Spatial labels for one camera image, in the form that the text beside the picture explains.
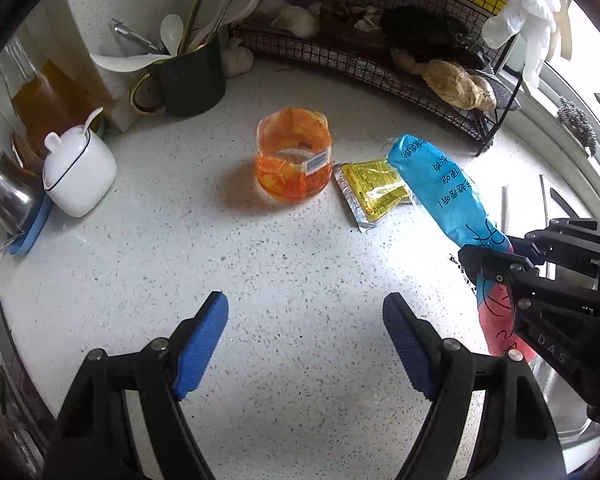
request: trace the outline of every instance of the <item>orange glass cup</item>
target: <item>orange glass cup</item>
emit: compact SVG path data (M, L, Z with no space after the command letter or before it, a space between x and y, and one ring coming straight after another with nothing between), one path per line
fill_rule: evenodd
M283 202L302 202L329 183L333 160L327 118L304 108L284 108L258 124L256 177Z

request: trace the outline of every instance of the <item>dark green mug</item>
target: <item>dark green mug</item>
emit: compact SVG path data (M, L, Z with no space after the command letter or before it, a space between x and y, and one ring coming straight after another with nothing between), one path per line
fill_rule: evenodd
M168 112L178 117L193 117L211 110L224 96L226 84L218 35L193 52L157 61L147 70L129 92L129 102L139 114ZM149 78L160 94L160 102L153 107L136 102L136 92Z

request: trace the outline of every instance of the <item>blue tray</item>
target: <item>blue tray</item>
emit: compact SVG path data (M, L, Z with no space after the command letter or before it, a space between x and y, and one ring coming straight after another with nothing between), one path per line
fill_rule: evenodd
M40 231L42 231L42 227L45 225L46 218L49 216L49 212L51 211L53 204L54 203L49 198L49 195L45 195L45 199L42 202L40 211L38 211L38 216L36 216L36 220L33 222L31 229L27 234L23 234L16 241L14 241L13 244L7 247L9 254L12 254L13 256L22 256L29 252L33 242L36 241Z

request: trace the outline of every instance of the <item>white speckled countertop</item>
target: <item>white speckled countertop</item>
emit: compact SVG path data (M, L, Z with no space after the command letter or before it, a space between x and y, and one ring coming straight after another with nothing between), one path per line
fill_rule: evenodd
M137 351L222 290L227 327L200 388L182 403L216 478L395 476L429 403L385 331L382 299L401 292L443 337L484 352L475 297L448 259L458 248L424 211L402 206L361 234L334 183L300 205L262 195L255 128L289 105L328 117L340 162L378 158L385 140L404 132L434 142L496 216L504 183L541 207L538 172L561 182L512 134L474 158L460 132L400 99L258 60L206 114L145 118L111 134L118 176L100 205L83 219L56 209L24 259L4 257L8 323L52 412L89 349ZM518 219L512 234L542 222L541 214ZM474 400L450 478L468 465Z

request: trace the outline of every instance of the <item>white ceramic jar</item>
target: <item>white ceramic jar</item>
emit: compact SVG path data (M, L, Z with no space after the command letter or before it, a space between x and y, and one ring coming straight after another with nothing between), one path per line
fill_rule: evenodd
M42 171L46 193L68 215L86 215L109 190L116 177L116 159L107 145L89 129L101 113L94 110L83 126L74 126L62 136L45 137L49 150Z

